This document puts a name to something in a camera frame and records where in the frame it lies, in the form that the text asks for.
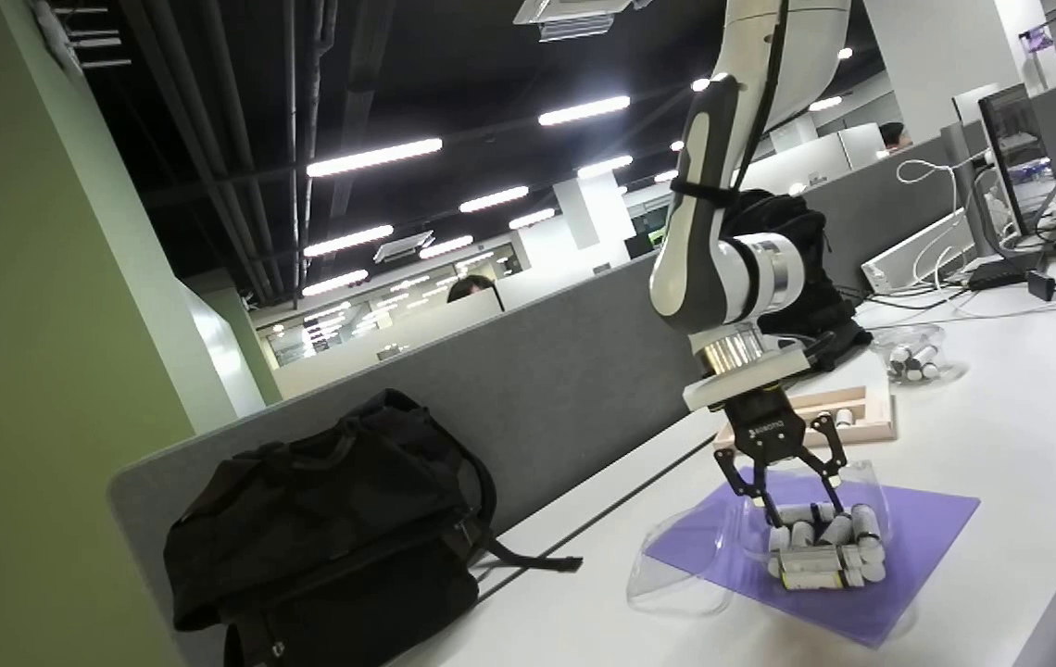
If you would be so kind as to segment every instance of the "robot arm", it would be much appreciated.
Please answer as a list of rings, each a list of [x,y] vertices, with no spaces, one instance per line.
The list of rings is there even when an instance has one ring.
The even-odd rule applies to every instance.
[[[768,519],[780,514],[768,493],[768,467],[805,461],[832,506],[828,477],[844,467],[832,419],[805,422],[780,381],[807,369],[800,344],[768,340],[760,315],[787,306],[805,288],[805,258],[776,235],[731,235],[745,205],[741,180],[768,126],[807,107],[838,71],[848,0],[731,0],[711,84],[696,97],[676,163],[676,205],[649,277],[650,306],[711,369],[685,390],[689,406],[727,412],[733,447],[715,461],[741,498],[760,498]],[[805,447],[805,430],[828,441],[828,461]]]
[[[731,0],[715,84],[692,105],[676,180],[715,193],[741,190],[763,128],[807,107],[832,79],[848,5]],[[745,249],[718,246],[721,227],[727,207],[718,199],[676,196],[649,296],[681,332],[776,311],[776,305],[749,305],[760,270],[752,270]]]

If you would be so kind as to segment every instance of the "white table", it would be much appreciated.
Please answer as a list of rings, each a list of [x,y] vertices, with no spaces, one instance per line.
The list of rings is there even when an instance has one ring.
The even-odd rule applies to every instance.
[[[910,625],[881,650],[733,595],[718,614],[644,614],[624,605],[628,568],[670,514],[721,485],[706,452],[608,510],[564,551],[576,575],[529,572],[477,605],[397,667],[718,667],[718,663],[916,663],[989,667],[1056,650],[1056,305],[997,288],[927,315],[863,306],[863,321],[943,321],[943,353],[970,373],[952,385],[904,390],[900,441],[859,446],[889,485],[976,498],[980,506],[916,600]],[[692,452],[715,430],[689,414],[616,467],[559,498],[506,535],[549,547],[632,485]]]

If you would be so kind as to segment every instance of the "white block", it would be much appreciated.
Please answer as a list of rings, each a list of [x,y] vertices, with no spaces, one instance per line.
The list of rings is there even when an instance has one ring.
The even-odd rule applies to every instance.
[[[838,514],[820,540],[827,546],[844,546],[853,538],[853,519],[848,514]]]
[[[881,538],[881,521],[879,521],[879,514],[865,503],[859,503],[853,514],[857,514],[857,535]]]
[[[769,525],[769,551],[787,547],[787,525]]]
[[[844,572],[859,572],[863,568],[863,557],[859,557],[857,546],[842,546],[838,557],[842,557]]]
[[[879,538],[859,538],[863,563],[886,563],[886,546]]]
[[[811,521],[794,521],[794,525],[787,525],[787,546],[794,546],[794,547],[805,547],[805,546],[811,546],[811,540],[813,540]]]
[[[787,503],[787,506],[776,506],[780,521],[811,521],[811,506],[807,503]]]
[[[863,577],[865,577],[865,583],[886,583],[889,572],[886,572],[886,563],[863,563]]]
[[[784,547],[776,551],[780,572],[844,572],[838,561],[838,547],[813,546],[813,547]]]
[[[780,572],[784,590],[844,590],[838,572]]]
[[[848,590],[863,590],[863,572],[844,572]]]

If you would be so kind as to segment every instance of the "ceiling light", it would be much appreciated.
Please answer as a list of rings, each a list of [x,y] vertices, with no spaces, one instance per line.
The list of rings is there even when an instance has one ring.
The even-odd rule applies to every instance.
[[[343,252],[343,249],[355,249],[355,246],[374,246],[381,237],[387,237],[393,227],[366,227],[366,231],[355,231],[355,235],[343,235],[343,237],[324,237],[324,242],[314,242],[305,249],[305,257],[333,257],[333,252]]]
[[[517,218],[512,218],[512,231],[526,231],[526,227],[543,221],[543,218],[556,218],[556,207],[517,214]]]
[[[512,190],[496,190],[496,193],[461,199],[458,211],[469,214],[469,211],[498,207],[498,205],[512,205],[512,199],[521,199],[521,196],[529,196],[529,190],[526,186],[512,186]]]
[[[711,83],[721,83],[721,79],[727,79],[727,71],[715,71],[711,79],[689,83],[689,89],[692,89],[692,91],[702,91]]]
[[[387,147],[374,147],[374,152],[314,158],[314,163],[308,163],[308,176],[333,176],[333,175],[347,175],[347,172],[366,172],[366,165],[381,165],[381,163],[430,157],[430,152],[442,152],[442,147],[445,147],[442,137],[424,137],[424,139],[412,139],[412,143],[387,143]]]
[[[353,305],[347,301],[342,301],[342,305],[333,305],[333,306],[324,306],[324,311],[314,311],[314,315],[308,315],[308,320],[333,320],[333,315],[343,315]]]
[[[335,274],[335,277],[305,284],[305,301],[322,296],[322,291],[333,291],[333,288],[347,288],[347,284],[355,284],[355,283],[364,283],[364,277],[371,277],[371,270],[347,270],[347,274]]]
[[[820,111],[828,111],[838,105],[844,105],[844,97],[821,97],[821,99],[811,105],[811,111],[820,113]]]
[[[393,284],[387,291],[408,291],[412,284],[423,284],[423,283],[430,283],[430,274],[408,277],[408,283]]]
[[[469,235],[447,237],[447,242],[442,242],[442,246],[424,246],[424,249],[418,252],[418,258],[447,257],[447,252],[458,252],[458,249],[468,249],[468,246],[474,246]]]
[[[490,262],[492,258],[492,252],[480,252],[480,257],[469,257],[469,258],[458,258],[461,265],[469,265],[469,262]]]
[[[574,175],[576,175],[576,176],[596,176],[596,175],[622,172],[622,165],[628,165],[628,163],[632,163],[632,157],[622,152],[622,157],[612,157],[612,158],[601,158],[601,163],[584,163],[584,165],[576,165]]]
[[[616,113],[624,107],[628,107],[628,97],[605,97],[605,99],[543,111],[538,113],[538,126],[566,126],[566,121],[596,117],[596,113]]]

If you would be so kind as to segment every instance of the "black ceiling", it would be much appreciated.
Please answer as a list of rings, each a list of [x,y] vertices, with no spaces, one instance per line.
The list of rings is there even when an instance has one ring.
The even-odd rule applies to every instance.
[[[642,186],[674,165],[689,83],[718,48],[718,0],[650,0],[612,33],[540,46],[512,25],[517,0],[117,0],[62,13],[67,29],[117,29],[117,48],[81,48],[117,152],[181,277],[224,265],[255,305],[371,265],[374,249],[305,262],[305,242],[371,221],[397,235],[498,237],[512,214],[550,205],[576,163],[628,152]],[[838,83],[881,71],[863,7]],[[543,107],[628,91],[632,107],[540,128]],[[408,137],[445,137],[442,157],[355,176],[308,180],[311,157]],[[498,186],[529,199],[458,214]]]

